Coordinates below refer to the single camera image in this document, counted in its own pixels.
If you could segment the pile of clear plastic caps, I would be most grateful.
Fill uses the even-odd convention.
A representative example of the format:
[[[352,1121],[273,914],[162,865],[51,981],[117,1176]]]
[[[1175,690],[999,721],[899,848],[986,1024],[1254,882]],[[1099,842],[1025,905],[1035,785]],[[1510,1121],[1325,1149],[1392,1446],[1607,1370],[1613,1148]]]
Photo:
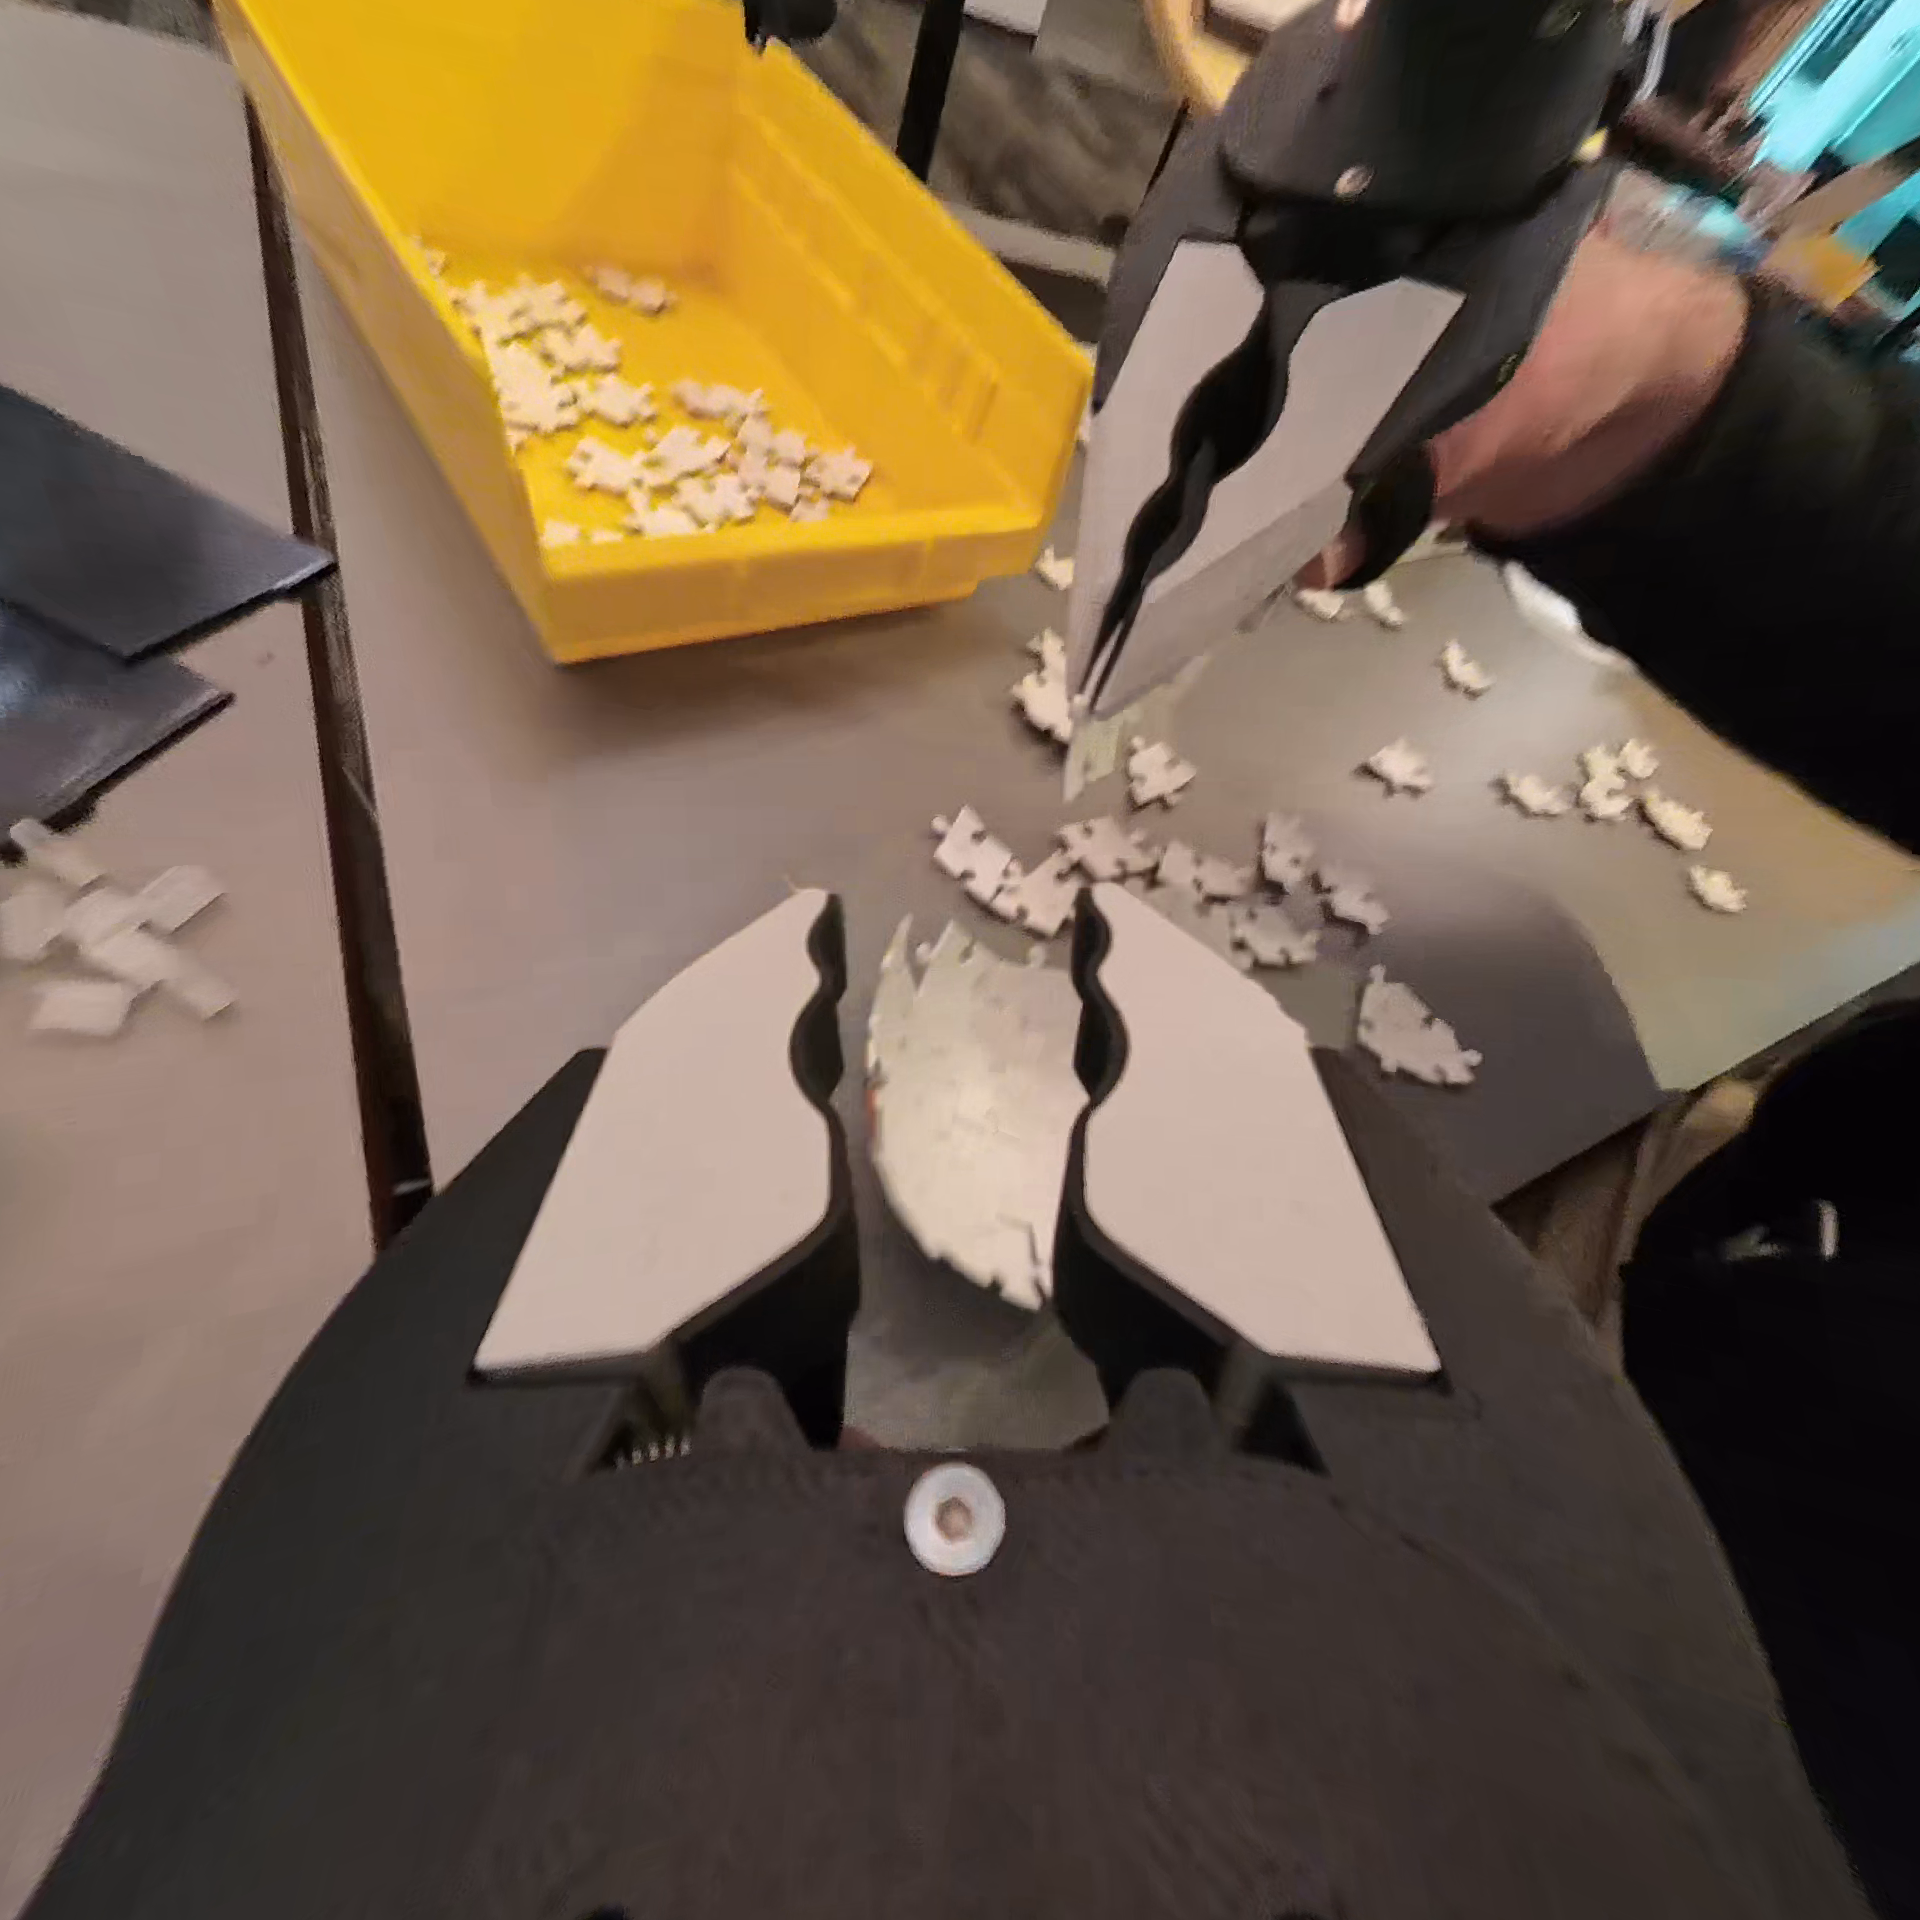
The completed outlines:
[[[235,990],[194,946],[226,905],[203,867],[133,885],[74,833],[17,818],[5,833],[1,963],[31,1040],[104,1044],[149,1003],[198,1024],[226,1019]]]

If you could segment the partly built white puzzle ball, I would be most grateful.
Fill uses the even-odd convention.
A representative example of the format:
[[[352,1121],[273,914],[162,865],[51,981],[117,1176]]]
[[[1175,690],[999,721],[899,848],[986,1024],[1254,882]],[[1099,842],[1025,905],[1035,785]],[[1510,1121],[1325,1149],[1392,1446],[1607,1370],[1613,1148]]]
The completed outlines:
[[[1039,948],[1007,958],[957,923],[889,939],[867,1014],[871,1161],[923,1257],[1021,1313],[1049,1306],[1080,1003]]]

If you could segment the black pole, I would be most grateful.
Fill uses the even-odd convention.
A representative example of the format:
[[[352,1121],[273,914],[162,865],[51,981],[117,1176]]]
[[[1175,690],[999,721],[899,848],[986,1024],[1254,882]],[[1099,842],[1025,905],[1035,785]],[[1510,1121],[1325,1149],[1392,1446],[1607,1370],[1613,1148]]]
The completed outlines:
[[[896,128],[896,158],[923,182],[936,150],[963,24],[962,0],[921,5]]]

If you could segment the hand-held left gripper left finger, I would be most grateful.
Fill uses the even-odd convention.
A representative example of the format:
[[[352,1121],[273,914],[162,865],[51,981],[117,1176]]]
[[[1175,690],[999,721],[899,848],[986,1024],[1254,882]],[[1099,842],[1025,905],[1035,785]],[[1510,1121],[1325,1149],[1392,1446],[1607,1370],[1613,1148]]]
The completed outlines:
[[[843,905],[807,886],[618,1024],[475,1373],[631,1372],[827,1238],[848,1200],[845,986]]]

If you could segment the person's tan trouser leg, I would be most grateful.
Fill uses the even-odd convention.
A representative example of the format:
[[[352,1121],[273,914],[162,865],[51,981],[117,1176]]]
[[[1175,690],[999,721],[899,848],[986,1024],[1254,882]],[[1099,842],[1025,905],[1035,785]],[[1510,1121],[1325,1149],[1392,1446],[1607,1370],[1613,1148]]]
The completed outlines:
[[[1765,1076],[1725,1075],[1575,1155],[1494,1205],[1536,1266],[1570,1299],[1611,1363],[1621,1361],[1623,1269],[1649,1212],[1737,1141]]]

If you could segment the person's right hand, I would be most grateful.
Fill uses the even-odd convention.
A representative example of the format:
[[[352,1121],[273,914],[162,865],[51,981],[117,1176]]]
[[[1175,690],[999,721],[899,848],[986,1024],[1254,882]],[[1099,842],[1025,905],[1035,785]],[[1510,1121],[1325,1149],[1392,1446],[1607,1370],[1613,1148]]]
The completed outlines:
[[[1427,526],[1518,542],[1633,486],[1706,413],[1747,306],[1727,269],[1589,230],[1520,369],[1427,444]]]

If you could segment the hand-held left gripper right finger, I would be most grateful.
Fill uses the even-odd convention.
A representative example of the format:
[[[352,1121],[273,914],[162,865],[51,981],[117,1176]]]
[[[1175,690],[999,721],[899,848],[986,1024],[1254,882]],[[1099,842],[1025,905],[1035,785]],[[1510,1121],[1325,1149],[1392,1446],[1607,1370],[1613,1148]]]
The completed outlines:
[[[1431,1384],[1442,1357],[1305,1028],[1114,882],[1080,893],[1053,1302],[1088,1256],[1202,1337],[1305,1376]]]

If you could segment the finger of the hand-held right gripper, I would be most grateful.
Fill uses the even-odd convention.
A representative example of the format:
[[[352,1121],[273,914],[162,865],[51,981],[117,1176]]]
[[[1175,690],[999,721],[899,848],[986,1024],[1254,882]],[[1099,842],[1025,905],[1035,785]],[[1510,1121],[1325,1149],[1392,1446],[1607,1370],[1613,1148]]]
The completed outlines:
[[[1270,425],[1215,486],[1192,553],[1152,604],[1166,618],[1171,666],[1155,689],[1287,587],[1341,531],[1359,454],[1463,304],[1457,290],[1421,278],[1346,296],[1296,281],[1265,296]],[[1112,717],[1139,700],[1088,714]]]
[[[1071,704],[1127,706],[1169,680],[1152,604],[1269,425],[1261,281],[1233,243],[1182,241],[1091,419],[1066,616]]]

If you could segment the wooden-edged white table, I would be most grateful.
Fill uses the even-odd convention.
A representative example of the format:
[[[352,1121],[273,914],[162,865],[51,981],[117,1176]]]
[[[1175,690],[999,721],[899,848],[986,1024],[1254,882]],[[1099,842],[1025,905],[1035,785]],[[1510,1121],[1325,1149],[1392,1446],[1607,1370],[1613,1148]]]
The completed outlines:
[[[223,60],[38,5],[1,26],[1,376],[286,533],[241,93]],[[185,1550],[258,1412],[373,1256],[303,605],[187,649],[231,706],[107,790],[120,885],[218,900],[231,994],[29,1032],[5,966],[1,1899],[81,1808]]]

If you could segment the yellow plastic bin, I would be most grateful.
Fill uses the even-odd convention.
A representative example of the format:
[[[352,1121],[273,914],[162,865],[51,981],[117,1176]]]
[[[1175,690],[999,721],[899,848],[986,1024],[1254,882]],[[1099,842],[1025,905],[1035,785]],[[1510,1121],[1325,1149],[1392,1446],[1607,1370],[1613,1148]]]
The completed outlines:
[[[936,605],[1024,571],[1090,363],[737,5],[216,5],[311,256],[558,666]],[[681,285],[710,373],[861,446],[793,531],[544,556],[414,241]]]

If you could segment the person's right forearm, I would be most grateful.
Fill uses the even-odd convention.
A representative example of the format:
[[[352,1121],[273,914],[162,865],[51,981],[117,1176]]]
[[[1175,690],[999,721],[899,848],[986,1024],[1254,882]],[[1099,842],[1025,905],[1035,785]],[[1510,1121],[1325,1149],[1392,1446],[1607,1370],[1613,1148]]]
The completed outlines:
[[[1915,369],[1856,361],[1753,293],[1715,397],[1642,477],[1471,539],[1706,732],[1917,850]]]

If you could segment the heap of white puzzle pieces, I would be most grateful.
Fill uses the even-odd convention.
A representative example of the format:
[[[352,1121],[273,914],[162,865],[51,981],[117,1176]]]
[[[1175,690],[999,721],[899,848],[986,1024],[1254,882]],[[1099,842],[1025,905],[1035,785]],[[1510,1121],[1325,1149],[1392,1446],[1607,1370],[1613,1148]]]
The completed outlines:
[[[414,252],[481,360],[544,556],[793,531],[875,494],[861,446],[712,376],[672,278],[615,261],[489,267],[426,238]]]

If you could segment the blue wrist band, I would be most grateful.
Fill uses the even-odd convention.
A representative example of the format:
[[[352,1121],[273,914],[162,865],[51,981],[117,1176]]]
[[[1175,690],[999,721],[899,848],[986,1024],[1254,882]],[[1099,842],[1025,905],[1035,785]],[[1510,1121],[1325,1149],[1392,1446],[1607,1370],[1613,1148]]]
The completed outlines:
[[[1621,173],[1607,204],[1607,221],[1627,248],[1683,259],[1702,269],[1750,275],[1769,252],[1734,209],[1686,186]]]

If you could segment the black mat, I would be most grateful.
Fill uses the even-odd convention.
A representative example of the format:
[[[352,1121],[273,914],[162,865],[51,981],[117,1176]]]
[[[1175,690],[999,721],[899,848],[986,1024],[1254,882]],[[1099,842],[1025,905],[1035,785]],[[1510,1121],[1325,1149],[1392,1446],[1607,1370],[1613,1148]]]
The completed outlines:
[[[333,569],[323,548],[1,389],[5,608],[133,662],[291,601]]]
[[[173,657],[126,661],[1,613],[1,833],[64,829],[232,694]]]

